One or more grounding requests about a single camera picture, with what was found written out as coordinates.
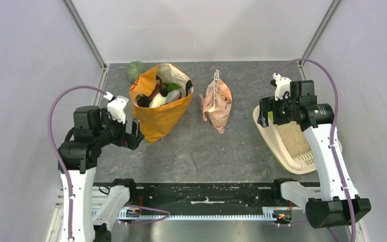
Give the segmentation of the beige green litter box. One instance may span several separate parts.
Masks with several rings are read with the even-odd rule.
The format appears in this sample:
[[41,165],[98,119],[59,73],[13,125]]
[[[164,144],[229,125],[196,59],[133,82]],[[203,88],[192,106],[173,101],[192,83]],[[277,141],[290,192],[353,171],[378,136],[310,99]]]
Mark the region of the beige green litter box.
[[262,138],[280,165],[290,173],[306,174],[316,170],[311,147],[296,122],[268,127],[256,124]]

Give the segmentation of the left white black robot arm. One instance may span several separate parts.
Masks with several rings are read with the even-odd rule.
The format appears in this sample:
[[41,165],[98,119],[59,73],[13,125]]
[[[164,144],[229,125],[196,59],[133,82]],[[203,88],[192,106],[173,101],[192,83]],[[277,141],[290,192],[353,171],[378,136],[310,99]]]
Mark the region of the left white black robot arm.
[[143,140],[138,120],[126,131],[123,107],[78,107],[73,114],[74,127],[58,148],[63,183],[63,232],[61,241],[111,241],[113,224],[123,205],[137,202],[133,179],[116,178],[96,214],[92,213],[92,195],[97,161],[102,148],[115,145],[131,150]]

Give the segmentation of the grey bag sealing clip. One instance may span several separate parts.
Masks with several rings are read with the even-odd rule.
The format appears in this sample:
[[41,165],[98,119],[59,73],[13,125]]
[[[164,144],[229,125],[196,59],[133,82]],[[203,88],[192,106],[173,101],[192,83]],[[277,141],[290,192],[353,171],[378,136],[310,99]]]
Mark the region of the grey bag sealing clip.
[[219,78],[220,78],[220,71],[216,69],[214,73],[214,79],[213,79],[214,81],[213,106],[216,105],[217,85],[218,85]]

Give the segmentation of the pink cat litter bag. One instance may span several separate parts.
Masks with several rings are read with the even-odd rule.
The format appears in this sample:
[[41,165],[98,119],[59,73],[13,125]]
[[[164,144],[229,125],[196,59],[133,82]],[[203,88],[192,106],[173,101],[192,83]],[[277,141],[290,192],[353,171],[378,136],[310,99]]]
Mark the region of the pink cat litter bag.
[[229,121],[233,98],[229,87],[221,78],[218,80],[215,106],[213,93],[214,81],[208,85],[205,97],[200,94],[202,117],[203,121],[210,121],[219,134],[223,134]]

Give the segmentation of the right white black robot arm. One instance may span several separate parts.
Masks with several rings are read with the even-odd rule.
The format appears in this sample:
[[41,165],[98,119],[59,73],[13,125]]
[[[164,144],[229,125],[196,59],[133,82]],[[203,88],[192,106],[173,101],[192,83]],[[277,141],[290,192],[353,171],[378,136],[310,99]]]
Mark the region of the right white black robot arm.
[[291,159],[277,126],[297,124],[311,148],[320,191],[314,192],[290,178],[274,181],[271,200],[276,206],[289,201],[305,211],[313,228],[354,225],[371,211],[361,198],[345,167],[339,146],[335,115],[328,104],[319,104],[313,81],[272,81],[273,96],[262,98],[253,112],[257,128],[279,161]]

